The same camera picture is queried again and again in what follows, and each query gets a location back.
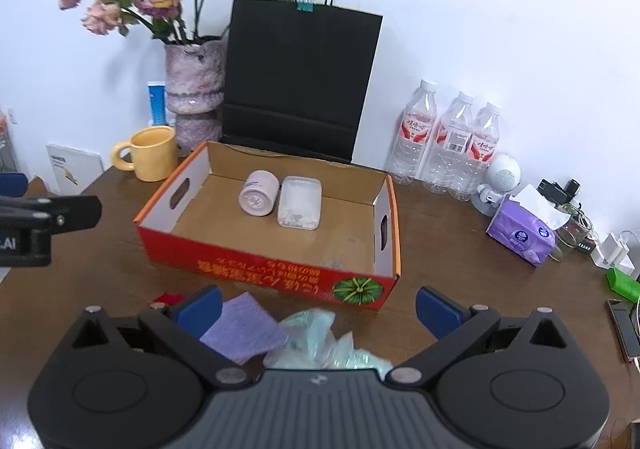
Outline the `red artificial rose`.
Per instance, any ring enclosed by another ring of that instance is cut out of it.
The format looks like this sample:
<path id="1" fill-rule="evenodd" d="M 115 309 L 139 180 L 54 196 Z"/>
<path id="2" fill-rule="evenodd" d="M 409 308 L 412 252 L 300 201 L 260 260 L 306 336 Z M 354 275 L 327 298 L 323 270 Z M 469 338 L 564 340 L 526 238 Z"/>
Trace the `red artificial rose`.
<path id="1" fill-rule="evenodd" d="M 175 306 L 184 300 L 184 295 L 179 293 L 163 293 L 152 299 L 149 304 L 150 308 L 161 309 L 166 307 Z"/>

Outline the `purple knitted pouch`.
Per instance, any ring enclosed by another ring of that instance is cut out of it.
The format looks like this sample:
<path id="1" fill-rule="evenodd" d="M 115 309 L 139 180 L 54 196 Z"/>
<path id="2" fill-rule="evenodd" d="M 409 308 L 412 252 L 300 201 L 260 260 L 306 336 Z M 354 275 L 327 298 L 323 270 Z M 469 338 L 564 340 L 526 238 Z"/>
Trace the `purple knitted pouch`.
<path id="1" fill-rule="evenodd" d="M 254 296 L 245 292 L 222 304 L 218 320 L 200 341 L 229 360 L 244 365 L 283 347 L 288 335 Z"/>

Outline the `iridescent plastic wrap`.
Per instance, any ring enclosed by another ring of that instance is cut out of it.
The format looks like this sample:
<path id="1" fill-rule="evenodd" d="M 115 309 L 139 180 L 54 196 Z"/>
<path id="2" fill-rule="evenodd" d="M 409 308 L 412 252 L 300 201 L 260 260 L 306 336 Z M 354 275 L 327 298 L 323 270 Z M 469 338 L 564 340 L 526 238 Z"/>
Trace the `iridescent plastic wrap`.
<path id="1" fill-rule="evenodd" d="M 286 317 L 279 322 L 286 341 L 268 351 L 262 364 L 267 369 L 285 370 L 374 369 L 384 379 L 393 365 L 366 349 L 356 348 L 352 331 L 335 337 L 334 320 L 335 313 L 320 308 Z"/>

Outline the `pink round jar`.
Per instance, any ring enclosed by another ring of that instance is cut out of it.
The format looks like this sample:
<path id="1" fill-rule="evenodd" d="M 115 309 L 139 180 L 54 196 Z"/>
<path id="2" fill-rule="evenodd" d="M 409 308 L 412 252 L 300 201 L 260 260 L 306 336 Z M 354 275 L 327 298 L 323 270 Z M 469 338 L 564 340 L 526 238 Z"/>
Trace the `pink round jar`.
<path id="1" fill-rule="evenodd" d="M 267 216 L 273 210 L 279 189 L 280 182 L 272 173 L 265 170 L 251 172 L 239 193 L 240 208 L 248 215 Z"/>

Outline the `yellow mug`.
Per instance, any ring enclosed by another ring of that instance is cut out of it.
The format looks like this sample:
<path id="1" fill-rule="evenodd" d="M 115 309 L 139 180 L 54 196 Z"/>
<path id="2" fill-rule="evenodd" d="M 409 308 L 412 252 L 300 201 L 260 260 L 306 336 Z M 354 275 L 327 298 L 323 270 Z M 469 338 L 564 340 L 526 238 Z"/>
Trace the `yellow mug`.
<path id="1" fill-rule="evenodd" d="M 166 180 L 178 166 L 176 132 L 168 125 L 149 126 L 118 143 L 111 152 L 115 169 L 134 172 L 138 180 Z"/>

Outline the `white robot toy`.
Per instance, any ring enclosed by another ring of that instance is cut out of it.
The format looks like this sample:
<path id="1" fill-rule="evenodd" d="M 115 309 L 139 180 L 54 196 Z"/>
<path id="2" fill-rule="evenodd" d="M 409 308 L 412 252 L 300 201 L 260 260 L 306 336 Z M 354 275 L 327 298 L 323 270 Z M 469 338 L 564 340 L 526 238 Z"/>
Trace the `white robot toy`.
<path id="1" fill-rule="evenodd" d="M 485 171 L 471 202 L 480 214 L 493 217 L 503 198 L 521 183 L 521 166 L 509 154 L 497 154 Z"/>

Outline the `water bottle left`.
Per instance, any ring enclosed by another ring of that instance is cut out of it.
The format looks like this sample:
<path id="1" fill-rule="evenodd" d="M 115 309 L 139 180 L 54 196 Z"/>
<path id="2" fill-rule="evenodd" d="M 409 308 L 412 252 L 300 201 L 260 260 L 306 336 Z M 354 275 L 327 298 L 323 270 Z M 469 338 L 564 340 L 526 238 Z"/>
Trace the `water bottle left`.
<path id="1" fill-rule="evenodd" d="M 387 163 L 395 183 L 408 185 L 416 177 L 437 120 L 436 93 L 435 82 L 422 80 L 405 106 Z"/>

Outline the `water bottle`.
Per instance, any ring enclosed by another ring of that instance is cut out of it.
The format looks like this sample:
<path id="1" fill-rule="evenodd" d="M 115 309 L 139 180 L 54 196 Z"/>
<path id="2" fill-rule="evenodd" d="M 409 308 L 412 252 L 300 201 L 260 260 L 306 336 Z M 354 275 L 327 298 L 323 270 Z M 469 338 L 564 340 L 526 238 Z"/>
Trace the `water bottle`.
<path id="1" fill-rule="evenodd" d="M 395 183 L 408 185 L 416 177 L 437 120 L 436 93 L 435 82 L 422 80 L 405 106 L 387 163 Z"/>
<path id="2" fill-rule="evenodd" d="M 495 154 L 500 139 L 501 108 L 487 102 L 480 109 L 473 125 L 469 145 L 458 163 L 449 195 L 458 201 L 469 201 L 483 181 L 488 164 Z"/>
<path id="3" fill-rule="evenodd" d="M 432 194 L 444 194 L 456 165 L 465 153 L 472 135 L 474 97 L 464 91 L 451 102 L 442 115 L 423 169 L 424 187 Z"/>

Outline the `black adapter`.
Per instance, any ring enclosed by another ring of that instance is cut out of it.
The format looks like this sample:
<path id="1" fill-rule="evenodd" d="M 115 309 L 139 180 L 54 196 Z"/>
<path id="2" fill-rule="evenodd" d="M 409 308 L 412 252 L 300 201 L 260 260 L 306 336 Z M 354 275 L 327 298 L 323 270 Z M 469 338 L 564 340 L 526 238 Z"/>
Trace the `black adapter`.
<path id="1" fill-rule="evenodd" d="M 537 186 L 537 191 L 554 206 L 564 206 L 572 202 L 579 190 L 580 183 L 577 180 L 569 180 L 564 186 L 541 180 Z"/>

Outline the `white charger plug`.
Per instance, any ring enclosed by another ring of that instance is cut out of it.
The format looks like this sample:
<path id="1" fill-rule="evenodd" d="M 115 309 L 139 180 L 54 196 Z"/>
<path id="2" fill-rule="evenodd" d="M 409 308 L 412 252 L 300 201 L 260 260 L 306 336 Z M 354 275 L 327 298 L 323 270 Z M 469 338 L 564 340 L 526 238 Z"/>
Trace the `white charger plug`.
<path id="1" fill-rule="evenodd" d="M 603 240 L 597 240 L 590 257 L 599 268 L 620 269 L 627 276 L 634 273 L 634 263 L 629 257 L 629 247 L 623 233 L 609 233 Z"/>

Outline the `water bottle right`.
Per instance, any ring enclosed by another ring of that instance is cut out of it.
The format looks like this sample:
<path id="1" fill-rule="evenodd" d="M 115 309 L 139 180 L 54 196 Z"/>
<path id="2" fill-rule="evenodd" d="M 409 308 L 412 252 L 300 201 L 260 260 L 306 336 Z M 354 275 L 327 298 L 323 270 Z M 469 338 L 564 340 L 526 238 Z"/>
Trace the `water bottle right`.
<path id="1" fill-rule="evenodd" d="M 458 201 L 469 201 L 483 181 L 488 164 L 495 154 L 500 139 L 501 108 L 487 102 L 480 109 L 473 125 L 469 145 L 458 163 L 449 195 Z"/>

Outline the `blue white tube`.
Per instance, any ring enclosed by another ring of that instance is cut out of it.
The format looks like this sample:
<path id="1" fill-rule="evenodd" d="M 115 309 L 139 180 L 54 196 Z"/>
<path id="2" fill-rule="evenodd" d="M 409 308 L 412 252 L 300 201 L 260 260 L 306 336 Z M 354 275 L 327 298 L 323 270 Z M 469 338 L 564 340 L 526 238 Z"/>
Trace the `blue white tube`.
<path id="1" fill-rule="evenodd" d="M 165 83 L 149 82 L 148 95 L 151 108 L 152 124 L 154 126 L 166 125 Z"/>

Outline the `smartphone on table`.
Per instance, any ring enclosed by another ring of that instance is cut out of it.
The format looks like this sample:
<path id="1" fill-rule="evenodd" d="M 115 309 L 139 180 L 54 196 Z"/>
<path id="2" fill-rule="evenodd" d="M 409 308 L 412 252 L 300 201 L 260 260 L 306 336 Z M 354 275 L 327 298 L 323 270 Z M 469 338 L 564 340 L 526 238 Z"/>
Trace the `smartphone on table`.
<path id="1" fill-rule="evenodd" d="M 606 308 L 610 314 L 614 330 L 620 343 L 620 351 L 628 362 L 638 362 L 640 356 L 639 320 L 637 306 L 619 299 L 608 299 Z"/>

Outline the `water bottle middle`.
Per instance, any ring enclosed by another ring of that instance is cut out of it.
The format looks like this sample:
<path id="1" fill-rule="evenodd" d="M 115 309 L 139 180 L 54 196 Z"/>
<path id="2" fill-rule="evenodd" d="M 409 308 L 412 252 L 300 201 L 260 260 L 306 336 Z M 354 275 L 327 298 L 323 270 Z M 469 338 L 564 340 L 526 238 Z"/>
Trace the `water bottle middle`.
<path id="1" fill-rule="evenodd" d="M 472 135 L 474 97 L 464 91 L 451 102 L 442 115 L 423 169 L 424 187 L 432 194 L 444 194 L 456 165 L 465 153 Z"/>

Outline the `purple ceramic vase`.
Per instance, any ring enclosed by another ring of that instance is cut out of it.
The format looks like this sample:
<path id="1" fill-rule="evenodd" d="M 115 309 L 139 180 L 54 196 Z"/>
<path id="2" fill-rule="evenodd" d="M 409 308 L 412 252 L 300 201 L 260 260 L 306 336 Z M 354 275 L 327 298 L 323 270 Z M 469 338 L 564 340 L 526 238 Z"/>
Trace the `purple ceramic vase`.
<path id="1" fill-rule="evenodd" d="M 222 135 L 226 43 L 165 46 L 166 108 L 176 116 L 179 147 L 193 150 Z"/>

